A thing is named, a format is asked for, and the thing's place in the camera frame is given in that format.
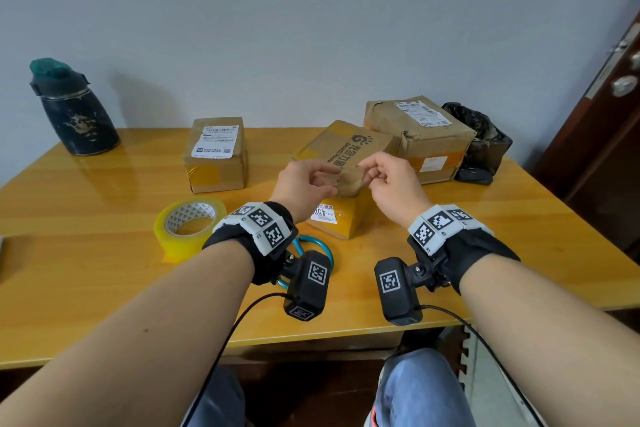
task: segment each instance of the wristband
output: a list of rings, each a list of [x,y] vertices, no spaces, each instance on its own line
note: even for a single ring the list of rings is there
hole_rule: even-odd
[[[246,203],[225,216],[202,248],[235,239],[251,255],[252,283],[273,282],[284,267],[287,246],[298,235],[291,213],[274,201]]]
[[[462,276],[490,253],[520,261],[507,245],[493,237],[489,228],[455,204],[431,207],[413,221],[409,233],[409,245],[417,260],[433,276],[432,291],[451,284],[460,293]]]

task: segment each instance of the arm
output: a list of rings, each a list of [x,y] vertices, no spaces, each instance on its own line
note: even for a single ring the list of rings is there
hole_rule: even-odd
[[[407,229],[432,203],[408,162],[360,163],[373,198]],[[460,291],[479,330],[550,425],[633,425],[640,336],[519,262],[487,255]]]
[[[337,189],[295,162],[271,201],[296,223]],[[0,425],[177,426],[230,331],[252,277],[236,241],[205,248],[105,319],[0,404]]]

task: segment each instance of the person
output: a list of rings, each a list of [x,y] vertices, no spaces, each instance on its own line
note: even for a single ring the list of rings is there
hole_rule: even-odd
[[[432,206],[405,160],[378,153],[360,165],[382,213],[403,228]],[[316,160],[292,162],[270,201],[304,221],[335,195],[327,174],[336,172]],[[235,240],[205,248],[12,393],[0,404],[0,425],[179,426],[253,271]],[[638,425],[640,339],[633,331],[497,255],[476,261],[459,289],[479,331],[549,425]],[[220,368],[189,427],[243,425],[242,402],[237,381]],[[367,422],[381,427],[474,425],[455,376],[433,350],[387,361],[374,410]]]

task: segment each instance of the leg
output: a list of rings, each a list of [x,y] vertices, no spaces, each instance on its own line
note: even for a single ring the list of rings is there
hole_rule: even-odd
[[[244,392],[231,370],[218,366],[188,426],[244,427]]]
[[[387,360],[374,409],[380,427],[476,425],[446,359],[429,348]]]

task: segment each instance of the person's left arm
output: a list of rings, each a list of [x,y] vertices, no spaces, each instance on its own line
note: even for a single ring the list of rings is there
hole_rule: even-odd
[[[319,161],[292,162],[270,201],[296,223],[336,188]],[[0,425],[178,426],[253,277],[245,248],[205,248],[102,321],[0,404]]]

